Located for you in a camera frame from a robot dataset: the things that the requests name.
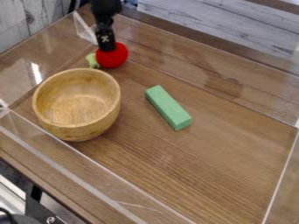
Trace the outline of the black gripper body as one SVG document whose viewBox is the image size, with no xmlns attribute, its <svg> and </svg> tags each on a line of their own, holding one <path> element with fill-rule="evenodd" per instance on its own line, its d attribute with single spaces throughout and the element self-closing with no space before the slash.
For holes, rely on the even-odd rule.
<svg viewBox="0 0 299 224">
<path fill-rule="evenodd" d="M 120 0 L 89 0 L 91 11 L 97 24 L 107 24 L 112 17 L 121 11 Z"/>
</svg>

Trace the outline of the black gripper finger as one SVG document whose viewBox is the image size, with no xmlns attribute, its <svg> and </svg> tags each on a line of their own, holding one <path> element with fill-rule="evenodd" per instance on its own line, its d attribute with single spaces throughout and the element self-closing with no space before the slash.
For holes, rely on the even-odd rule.
<svg viewBox="0 0 299 224">
<path fill-rule="evenodd" d="M 112 22 L 100 23 L 96 27 L 97 46 L 103 52 L 112 52 L 116 50 L 116 37 L 112 28 Z"/>
</svg>

